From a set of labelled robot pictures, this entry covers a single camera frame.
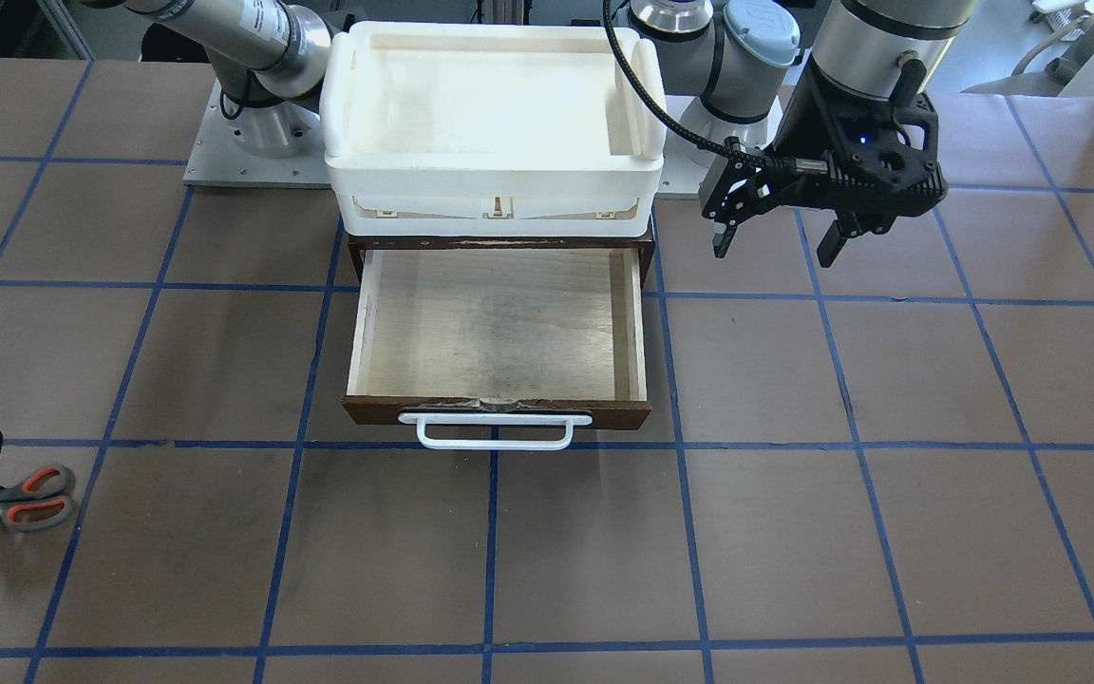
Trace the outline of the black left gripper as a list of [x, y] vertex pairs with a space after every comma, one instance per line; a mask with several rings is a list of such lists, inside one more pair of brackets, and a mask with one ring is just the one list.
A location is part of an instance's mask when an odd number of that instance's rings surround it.
[[[926, 92], [894, 108], [846, 92], [794, 91], [767, 152], [821, 161], [824, 167], [752, 170], [717, 161], [702, 182], [713, 255], [726, 258], [740, 224], [777, 206], [857, 215], [864, 229], [877, 219], [926, 215], [948, 195], [936, 159], [938, 123]], [[833, 267], [852, 237], [854, 217], [835, 217], [818, 243], [821, 267]]]

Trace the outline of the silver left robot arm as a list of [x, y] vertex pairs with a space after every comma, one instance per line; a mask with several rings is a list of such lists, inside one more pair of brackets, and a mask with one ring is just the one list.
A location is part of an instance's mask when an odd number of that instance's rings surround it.
[[655, 44], [663, 86], [689, 95], [680, 118], [630, 78], [652, 116], [707, 166], [699, 186], [724, 258], [750, 218], [773, 208], [833, 211], [816, 255], [889, 233], [947, 196], [930, 74], [971, 1], [830, 1], [776, 134], [769, 114], [802, 56], [802, 28], [777, 1], [630, 1], [627, 26]]

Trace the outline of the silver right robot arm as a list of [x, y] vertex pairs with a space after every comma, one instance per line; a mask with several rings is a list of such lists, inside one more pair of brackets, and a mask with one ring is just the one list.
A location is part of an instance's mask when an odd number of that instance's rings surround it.
[[[152, 25], [200, 44], [218, 78], [214, 159], [238, 159], [274, 173], [274, 183], [309, 183], [322, 172], [317, 109], [334, 27], [316, 11], [283, 1], [130, 1]], [[0, 431], [0, 456], [4, 437]], [[73, 512], [72, 471], [53, 465], [0, 486], [0, 523], [44, 531]]]

